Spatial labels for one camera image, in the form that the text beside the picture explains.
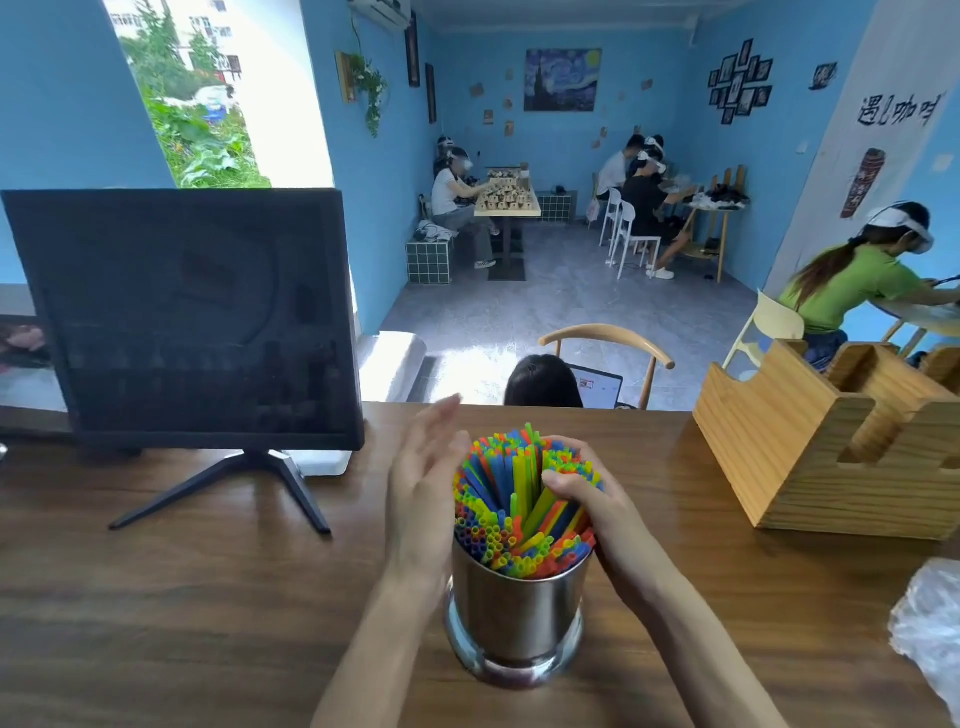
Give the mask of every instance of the right hand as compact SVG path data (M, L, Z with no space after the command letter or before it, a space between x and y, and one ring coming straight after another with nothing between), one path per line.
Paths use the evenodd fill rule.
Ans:
M637 612L644 603L647 585L656 584L673 569L670 558L653 537L623 486L600 461L587 443L563 435L550 435L564 445L580 451L581 458L600 473L604 490L600 491L581 476L553 471L543 473L543 483L564 500L580 503L590 516L597 539L597 556L617 595Z

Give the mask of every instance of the wooden box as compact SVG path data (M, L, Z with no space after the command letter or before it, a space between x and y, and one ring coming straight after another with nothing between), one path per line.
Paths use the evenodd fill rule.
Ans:
M942 541L960 521L960 399L889 345L826 376L775 342L754 378L711 364L693 416L761 528Z

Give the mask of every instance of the black shirt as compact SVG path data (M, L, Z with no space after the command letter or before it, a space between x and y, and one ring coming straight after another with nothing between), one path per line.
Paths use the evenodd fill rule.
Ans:
M663 205L667 194L650 177L630 177L623 185L623 201L636 210L631 235L645 235L659 230L663 223L654 214Z

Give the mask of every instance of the black monitor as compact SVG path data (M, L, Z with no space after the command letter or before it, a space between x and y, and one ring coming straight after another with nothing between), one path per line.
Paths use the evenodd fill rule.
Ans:
M2 198L81 442L242 449L256 467L363 446L340 192Z

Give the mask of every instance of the sneaker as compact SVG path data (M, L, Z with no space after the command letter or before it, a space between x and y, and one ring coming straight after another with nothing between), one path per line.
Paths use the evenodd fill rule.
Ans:
M662 280L672 280L673 272L668 271L666 268L660 268L658 271L655 271L653 267L647 268L647 278L648 279L662 279Z

